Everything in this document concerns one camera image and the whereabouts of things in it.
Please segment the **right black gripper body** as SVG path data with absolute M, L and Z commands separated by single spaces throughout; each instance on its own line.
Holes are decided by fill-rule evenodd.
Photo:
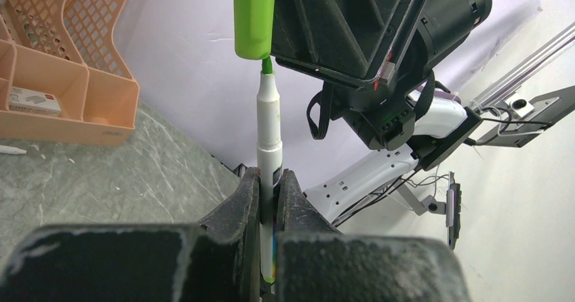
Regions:
M 399 64 L 430 0 L 275 0 L 277 64 L 351 88 Z

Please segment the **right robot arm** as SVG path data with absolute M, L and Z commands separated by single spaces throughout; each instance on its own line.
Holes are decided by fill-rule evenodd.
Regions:
M 277 63 L 320 79 L 315 140 L 339 119 L 369 154 L 304 192 L 329 222 L 383 200 L 440 164 L 481 123 L 435 67 L 490 15 L 492 0 L 275 0 Z

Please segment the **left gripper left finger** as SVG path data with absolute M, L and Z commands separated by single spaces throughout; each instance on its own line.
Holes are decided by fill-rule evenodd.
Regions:
M 176 301 L 259 301 L 260 176 L 248 168 L 236 190 L 181 234 Z

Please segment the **white marker multicolour label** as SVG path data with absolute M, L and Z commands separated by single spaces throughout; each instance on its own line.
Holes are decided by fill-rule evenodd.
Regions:
M 274 192 L 283 171 L 280 95 L 271 57 L 262 60 L 257 104 L 257 165 L 260 175 L 260 273 L 275 281 Z

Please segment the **light green pen cap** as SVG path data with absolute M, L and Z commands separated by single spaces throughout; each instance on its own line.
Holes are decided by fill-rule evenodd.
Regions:
M 271 54 L 275 0 L 233 0 L 235 53 L 246 60 Z

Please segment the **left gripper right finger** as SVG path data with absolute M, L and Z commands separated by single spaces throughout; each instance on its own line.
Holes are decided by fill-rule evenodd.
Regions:
M 337 268 L 333 239 L 340 236 L 304 197 L 296 174 L 281 177 L 277 207 L 277 301 L 320 301 L 331 295 Z

